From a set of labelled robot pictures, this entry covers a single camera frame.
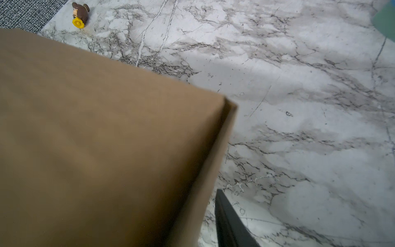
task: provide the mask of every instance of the green object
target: green object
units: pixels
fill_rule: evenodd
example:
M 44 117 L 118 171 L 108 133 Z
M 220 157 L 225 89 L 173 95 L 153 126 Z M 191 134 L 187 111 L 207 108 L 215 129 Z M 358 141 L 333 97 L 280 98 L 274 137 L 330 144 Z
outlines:
M 389 2 L 373 17 L 372 23 L 384 36 L 395 42 L 395 1 Z

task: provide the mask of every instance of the yellow flower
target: yellow flower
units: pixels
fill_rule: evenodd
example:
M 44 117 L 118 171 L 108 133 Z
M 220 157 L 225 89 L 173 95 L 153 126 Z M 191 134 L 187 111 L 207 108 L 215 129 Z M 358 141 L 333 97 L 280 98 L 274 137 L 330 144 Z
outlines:
M 74 18 L 73 24 L 74 24 L 74 26 L 76 26 L 78 28 L 84 28 L 84 26 L 85 26 L 85 24 L 82 22 L 82 20 L 79 19 L 78 17 Z

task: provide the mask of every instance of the rug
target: rug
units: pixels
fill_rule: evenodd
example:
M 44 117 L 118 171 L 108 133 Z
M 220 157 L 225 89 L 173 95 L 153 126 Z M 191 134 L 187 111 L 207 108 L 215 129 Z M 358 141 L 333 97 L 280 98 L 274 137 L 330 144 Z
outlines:
M 38 33 L 67 0 L 1 0 L 0 27 Z

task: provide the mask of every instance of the woven rug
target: woven rug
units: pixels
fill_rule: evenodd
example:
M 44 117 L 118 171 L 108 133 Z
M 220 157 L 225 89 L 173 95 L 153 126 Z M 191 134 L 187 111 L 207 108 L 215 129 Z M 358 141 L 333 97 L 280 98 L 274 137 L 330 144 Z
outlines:
M 0 27 L 39 32 L 67 0 L 0 0 Z

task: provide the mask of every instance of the white mark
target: white mark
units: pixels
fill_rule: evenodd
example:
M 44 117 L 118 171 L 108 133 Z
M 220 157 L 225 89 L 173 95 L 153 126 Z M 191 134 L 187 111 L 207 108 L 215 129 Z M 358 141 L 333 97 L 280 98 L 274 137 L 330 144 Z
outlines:
M 145 33 L 146 33 L 147 29 L 149 28 L 149 26 L 158 18 L 158 16 L 159 16 L 160 13 L 162 12 L 163 8 L 165 7 L 165 5 L 166 5 L 166 3 L 167 3 L 168 1 L 169 1 L 169 0 L 164 0 L 164 1 L 163 1 L 162 6 L 160 6 L 160 9 L 159 9 L 158 13 L 156 14 L 156 16 L 152 19 L 151 23 L 147 26 L 147 28 L 146 28 L 146 29 L 143 31 L 143 33 L 142 33 L 141 44 L 140 44 L 140 48 L 139 48 L 139 56 L 138 56 L 137 61 L 136 61 L 136 67 L 137 67 L 137 65 L 139 64 L 139 61 L 140 61 L 140 59 L 141 59 L 141 51 L 143 50 L 143 46 L 144 46 L 144 37 L 145 37 Z
M 166 35 L 165 35 L 165 37 L 163 38 L 163 43 L 162 43 L 162 45 L 160 46 L 160 50 L 159 50 L 158 56 L 159 56 L 159 54 L 162 52 L 163 47 L 165 46 L 165 43 L 166 43 L 166 41 L 167 41 L 167 38 L 169 37 L 170 24 L 171 24 L 171 20 L 173 19 L 175 7 L 177 6 L 177 4 L 178 4 L 178 0 L 176 0 L 176 1 L 174 2 L 173 11 L 171 12 L 169 24 L 167 25 Z

